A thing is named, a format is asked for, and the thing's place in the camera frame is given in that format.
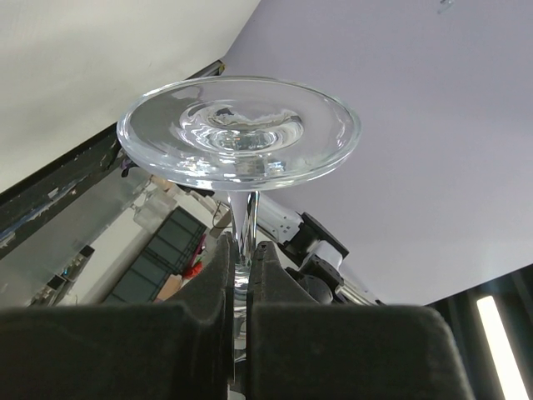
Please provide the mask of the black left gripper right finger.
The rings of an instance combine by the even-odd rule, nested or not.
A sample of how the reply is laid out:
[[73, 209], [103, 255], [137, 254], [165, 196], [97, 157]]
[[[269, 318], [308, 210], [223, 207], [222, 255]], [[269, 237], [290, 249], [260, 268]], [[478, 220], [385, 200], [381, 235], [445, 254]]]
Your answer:
[[255, 251], [247, 293], [250, 399], [471, 399], [455, 339], [429, 307], [326, 305]]

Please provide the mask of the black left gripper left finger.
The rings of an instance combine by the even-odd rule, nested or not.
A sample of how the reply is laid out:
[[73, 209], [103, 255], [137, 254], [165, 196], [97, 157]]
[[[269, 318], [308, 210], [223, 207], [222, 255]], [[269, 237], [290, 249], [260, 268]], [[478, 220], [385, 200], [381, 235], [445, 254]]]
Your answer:
[[4, 399], [223, 399], [233, 241], [160, 303], [21, 307], [1, 314]]

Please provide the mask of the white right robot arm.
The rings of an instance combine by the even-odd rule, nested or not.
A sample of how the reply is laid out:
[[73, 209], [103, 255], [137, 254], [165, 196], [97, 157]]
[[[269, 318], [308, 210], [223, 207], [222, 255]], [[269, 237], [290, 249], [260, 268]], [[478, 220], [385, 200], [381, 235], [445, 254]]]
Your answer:
[[262, 195], [257, 225], [294, 264], [286, 272], [318, 303], [382, 304], [360, 281], [342, 273], [349, 250], [309, 213]]

